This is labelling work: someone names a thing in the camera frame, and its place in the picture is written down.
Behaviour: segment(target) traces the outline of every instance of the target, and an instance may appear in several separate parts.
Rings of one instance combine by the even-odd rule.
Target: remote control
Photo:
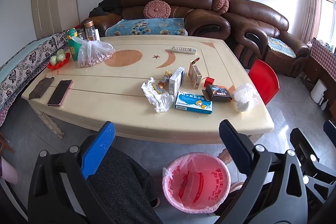
[[[183,48],[183,47],[171,47],[172,52],[181,52],[181,53],[189,53],[196,54],[197,50],[195,48]]]

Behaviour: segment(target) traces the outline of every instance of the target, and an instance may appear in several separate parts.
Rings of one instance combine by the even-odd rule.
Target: green water bottle
[[[72,55],[72,59],[74,61],[77,61],[78,59],[78,52],[79,52],[79,48],[81,47],[81,44],[73,41],[71,39],[71,37],[76,37],[77,36],[77,31],[76,29],[70,29],[67,31],[67,39],[68,39],[68,45],[69,45],[69,49]]]

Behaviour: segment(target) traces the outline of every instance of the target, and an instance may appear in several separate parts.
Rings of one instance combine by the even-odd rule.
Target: blue floral blanket
[[[105,32],[106,37],[137,34],[188,35],[183,18],[123,19]]]
[[[290,56],[292,58],[295,58],[295,53],[289,47],[287,44],[283,43],[281,40],[273,38],[273,37],[268,37],[268,46],[276,52],[281,52],[287,56]]]

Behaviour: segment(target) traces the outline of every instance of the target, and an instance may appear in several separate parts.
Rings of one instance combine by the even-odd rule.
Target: medicine box
[[[206,101],[204,96],[179,91],[176,96],[175,108],[193,112],[211,114],[212,102]]]
[[[190,78],[193,89],[194,90],[198,89],[202,79],[202,74],[200,73],[196,65],[191,65],[191,62],[189,65],[188,76]]]
[[[182,85],[184,77],[184,68],[179,67],[176,72],[169,78],[169,94],[174,95]]]
[[[207,101],[230,102],[232,100],[230,92],[222,85],[208,85],[202,92]]]

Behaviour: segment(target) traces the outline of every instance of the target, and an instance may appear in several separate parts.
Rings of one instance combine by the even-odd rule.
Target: red plastic chair
[[[256,60],[248,73],[265,105],[279,91],[279,81],[274,70],[261,60]]]

